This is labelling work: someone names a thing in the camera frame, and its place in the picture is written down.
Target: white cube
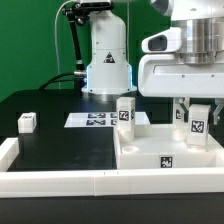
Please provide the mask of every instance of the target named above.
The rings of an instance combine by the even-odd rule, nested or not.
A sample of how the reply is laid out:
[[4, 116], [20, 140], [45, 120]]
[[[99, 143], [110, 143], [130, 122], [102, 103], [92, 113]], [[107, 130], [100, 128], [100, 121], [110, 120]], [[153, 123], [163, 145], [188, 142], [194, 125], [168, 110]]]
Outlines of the white cube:
[[23, 113], [18, 120], [19, 133], [33, 133], [36, 125], [36, 113]]
[[187, 144], [195, 146], [206, 146], [208, 138], [208, 117], [211, 106], [192, 105], [189, 110], [189, 129]]
[[135, 98], [121, 97], [117, 100], [117, 130], [122, 142], [134, 140]]

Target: white platform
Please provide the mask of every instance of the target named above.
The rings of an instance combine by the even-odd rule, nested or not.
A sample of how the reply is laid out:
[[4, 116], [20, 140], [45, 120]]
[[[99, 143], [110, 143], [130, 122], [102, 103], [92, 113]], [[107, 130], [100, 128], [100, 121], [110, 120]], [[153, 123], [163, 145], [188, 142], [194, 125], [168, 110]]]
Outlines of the white platform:
[[[173, 140], [172, 125], [136, 125], [135, 139], [120, 142], [114, 128], [114, 144], [118, 169], [205, 168], [224, 167], [224, 149], [210, 135], [206, 148], [188, 147]], [[162, 159], [170, 157], [171, 165]]]
[[[140, 159], [144, 166], [150, 166], [147, 169], [2, 172], [0, 198], [224, 192], [222, 147], [209, 137], [207, 151], [190, 152], [185, 144], [172, 141], [171, 128], [138, 126], [136, 141], [131, 145], [139, 148], [136, 152], [122, 153], [127, 145], [116, 145], [117, 159], [120, 150], [120, 156], [129, 156], [125, 165]], [[173, 168], [159, 168], [160, 156], [173, 156]]]
[[[135, 123], [149, 124], [149, 119], [145, 112], [136, 112]], [[114, 127], [117, 124], [116, 112], [98, 113], [70, 113], [65, 123], [65, 128], [85, 128], [85, 127]]]

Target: white tray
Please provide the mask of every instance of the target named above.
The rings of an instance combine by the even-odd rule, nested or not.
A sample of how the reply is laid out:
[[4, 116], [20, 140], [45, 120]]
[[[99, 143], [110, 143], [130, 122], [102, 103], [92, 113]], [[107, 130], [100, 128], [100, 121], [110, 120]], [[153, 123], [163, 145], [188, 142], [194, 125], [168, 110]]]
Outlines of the white tray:
[[212, 136], [206, 148], [189, 148], [173, 140], [172, 125], [136, 125], [135, 139], [122, 143], [114, 128], [118, 169], [224, 167], [224, 150]]

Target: black table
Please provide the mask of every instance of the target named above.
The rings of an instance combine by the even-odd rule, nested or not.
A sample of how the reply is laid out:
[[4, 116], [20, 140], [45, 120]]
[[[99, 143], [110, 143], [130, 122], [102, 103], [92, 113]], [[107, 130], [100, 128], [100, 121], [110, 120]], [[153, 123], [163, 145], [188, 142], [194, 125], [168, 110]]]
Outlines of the black table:
[[[145, 111], [152, 123], [171, 122], [172, 99], [136, 102], [136, 111]], [[0, 141], [20, 142], [9, 172], [116, 169], [112, 128], [64, 128], [71, 112], [113, 111], [114, 102], [82, 99], [73, 90], [14, 93], [0, 103]], [[25, 112], [37, 113], [38, 127], [19, 135], [17, 119]], [[223, 193], [0, 199], [0, 223], [219, 224], [223, 206]]]

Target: metal bracket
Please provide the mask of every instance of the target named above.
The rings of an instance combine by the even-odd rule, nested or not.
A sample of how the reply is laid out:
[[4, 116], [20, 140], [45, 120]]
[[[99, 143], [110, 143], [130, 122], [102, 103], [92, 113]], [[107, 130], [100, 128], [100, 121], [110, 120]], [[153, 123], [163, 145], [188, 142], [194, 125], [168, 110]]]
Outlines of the metal bracket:
[[217, 107], [213, 113], [213, 117], [214, 117], [214, 125], [217, 125], [220, 120], [219, 114], [224, 107], [224, 99], [215, 99], [215, 104], [217, 105]]

